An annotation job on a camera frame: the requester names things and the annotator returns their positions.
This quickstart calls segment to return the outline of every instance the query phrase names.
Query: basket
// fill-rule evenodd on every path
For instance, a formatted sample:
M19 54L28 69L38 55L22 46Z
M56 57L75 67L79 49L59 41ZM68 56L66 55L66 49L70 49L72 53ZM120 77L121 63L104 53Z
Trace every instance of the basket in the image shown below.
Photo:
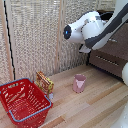
M44 123L53 103L28 78L0 85L0 100L18 128L37 128Z

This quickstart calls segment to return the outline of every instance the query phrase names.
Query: floor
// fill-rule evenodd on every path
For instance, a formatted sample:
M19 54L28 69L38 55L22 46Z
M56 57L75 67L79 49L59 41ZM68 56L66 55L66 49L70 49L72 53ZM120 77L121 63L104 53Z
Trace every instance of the floor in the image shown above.
M84 92L72 90L75 74L86 76ZM82 65L51 76L53 108L40 128L110 128L128 101L128 87L112 76ZM0 104L0 128L15 128Z

